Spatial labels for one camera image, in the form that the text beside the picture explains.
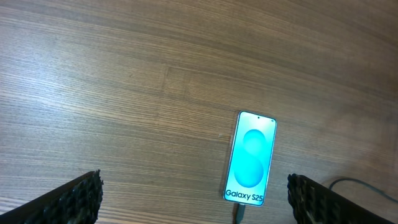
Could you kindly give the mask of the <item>teal Galaxy smartphone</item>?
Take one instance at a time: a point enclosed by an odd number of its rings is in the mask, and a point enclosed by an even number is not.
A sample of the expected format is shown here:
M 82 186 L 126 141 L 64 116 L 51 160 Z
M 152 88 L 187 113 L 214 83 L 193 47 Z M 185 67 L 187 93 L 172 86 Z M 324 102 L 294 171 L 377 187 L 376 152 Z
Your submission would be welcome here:
M 231 145 L 223 198 L 260 207 L 264 204 L 277 121 L 240 111 Z

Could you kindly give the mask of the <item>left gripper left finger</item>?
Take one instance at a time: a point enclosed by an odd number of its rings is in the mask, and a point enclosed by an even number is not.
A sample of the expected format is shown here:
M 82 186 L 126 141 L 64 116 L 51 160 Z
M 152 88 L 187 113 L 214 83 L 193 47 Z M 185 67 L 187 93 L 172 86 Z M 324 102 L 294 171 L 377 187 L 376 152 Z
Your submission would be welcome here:
M 1 215 L 1 223 L 95 223 L 103 200 L 100 171 L 80 177 Z

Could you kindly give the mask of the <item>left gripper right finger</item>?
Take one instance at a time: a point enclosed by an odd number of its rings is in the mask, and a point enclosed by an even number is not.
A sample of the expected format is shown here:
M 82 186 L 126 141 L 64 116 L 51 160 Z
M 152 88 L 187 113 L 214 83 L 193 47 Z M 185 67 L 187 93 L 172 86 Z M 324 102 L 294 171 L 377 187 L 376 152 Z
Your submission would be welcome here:
M 298 224 L 393 224 L 304 175 L 288 176 L 288 201 Z

